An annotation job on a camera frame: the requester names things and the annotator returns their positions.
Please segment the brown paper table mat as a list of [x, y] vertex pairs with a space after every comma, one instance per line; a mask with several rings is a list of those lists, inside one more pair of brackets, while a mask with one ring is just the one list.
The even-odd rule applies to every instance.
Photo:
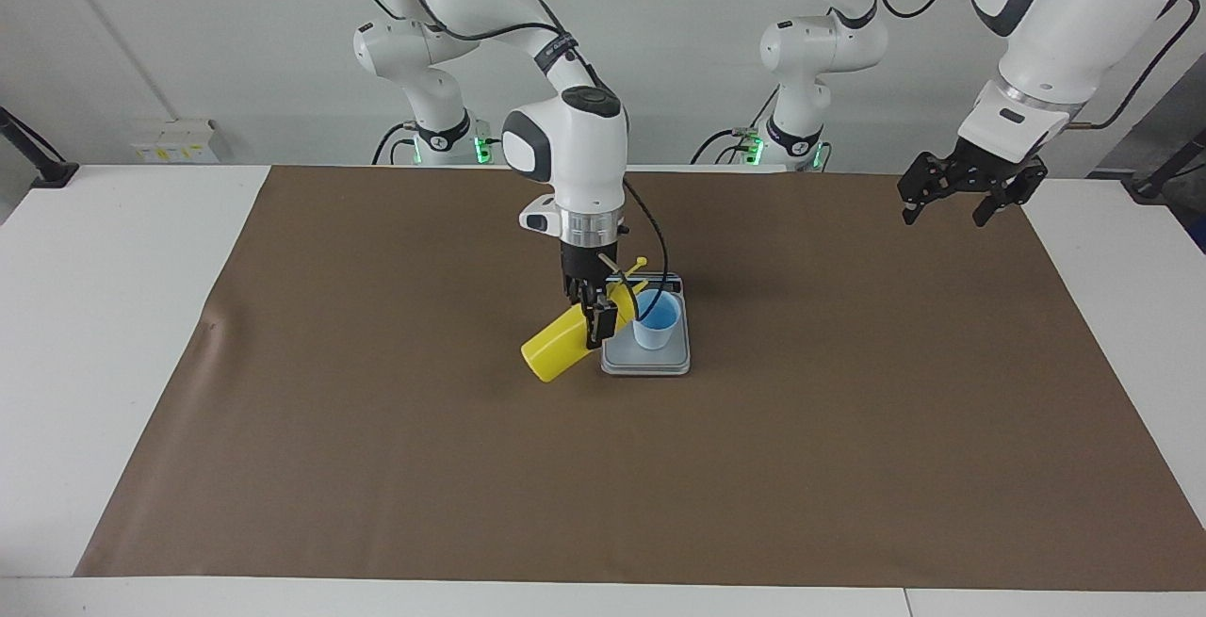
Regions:
[[274, 168], [78, 562], [304, 576], [1206, 590], [1206, 528], [1021, 210], [636, 174], [691, 368], [554, 382], [538, 188]]

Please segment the light blue plastic cup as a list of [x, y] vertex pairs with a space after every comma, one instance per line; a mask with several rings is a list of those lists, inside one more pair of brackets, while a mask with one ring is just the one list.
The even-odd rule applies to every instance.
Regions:
[[683, 322], [679, 298], [671, 290], [642, 290], [636, 295], [636, 342], [643, 349], [663, 349]]

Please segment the black clamp stand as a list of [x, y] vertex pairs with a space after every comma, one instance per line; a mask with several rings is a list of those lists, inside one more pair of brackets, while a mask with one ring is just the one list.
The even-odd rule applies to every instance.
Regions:
[[1163, 166], [1151, 174], [1129, 174], [1122, 180], [1122, 187], [1138, 204], [1157, 204], [1163, 200], [1163, 189], [1167, 182], [1195, 174], [1206, 168], [1206, 128], [1194, 135], [1188, 143], [1181, 146]]
[[31, 184], [35, 189], [62, 189], [80, 171], [78, 163], [69, 161], [60, 149], [49, 143], [49, 140], [33, 127], [27, 127], [24, 121], [2, 106], [0, 106], [0, 137], [7, 140], [39, 172]]

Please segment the white wall socket box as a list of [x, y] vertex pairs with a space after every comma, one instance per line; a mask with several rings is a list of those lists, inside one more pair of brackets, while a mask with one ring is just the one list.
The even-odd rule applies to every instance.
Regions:
[[212, 121], [137, 121], [130, 149], [152, 165], [217, 165], [222, 161]]

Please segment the silver digital kitchen scale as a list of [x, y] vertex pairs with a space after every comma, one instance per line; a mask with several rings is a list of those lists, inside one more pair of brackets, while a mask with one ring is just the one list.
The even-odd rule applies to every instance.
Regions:
[[691, 346], [687, 308], [680, 274], [639, 272], [634, 283], [648, 281], [646, 290], [671, 290], [681, 302], [683, 322], [663, 349], [643, 349], [638, 346], [632, 325], [603, 343], [601, 368], [611, 376], [683, 376], [691, 368]]

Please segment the grey panel board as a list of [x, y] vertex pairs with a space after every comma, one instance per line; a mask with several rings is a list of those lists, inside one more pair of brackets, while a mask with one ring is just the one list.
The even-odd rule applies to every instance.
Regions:
[[1088, 176], [1090, 180], [1119, 180], [1126, 174], [1149, 174], [1163, 168], [1202, 129], [1206, 129], [1206, 54], [1132, 125], [1126, 137]]

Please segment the yellow squeeze bottle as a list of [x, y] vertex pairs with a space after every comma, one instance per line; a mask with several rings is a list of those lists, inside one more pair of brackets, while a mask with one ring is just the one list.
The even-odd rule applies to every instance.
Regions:
[[[619, 334], [637, 321], [638, 311], [634, 295], [646, 290], [648, 281], [634, 283], [636, 274], [639, 269], [649, 264], [645, 255], [639, 255], [636, 264], [625, 270], [624, 274], [614, 274], [608, 280], [604, 299], [611, 305], [615, 313], [614, 333]], [[541, 382], [552, 382], [560, 374], [576, 365], [590, 354], [587, 347], [589, 334], [587, 316], [581, 305], [572, 305], [560, 317], [556, 317], [550, 325], [535, 333], [521, 347], [521, 354], [527, 363], [529, 371], [535, 374]]]

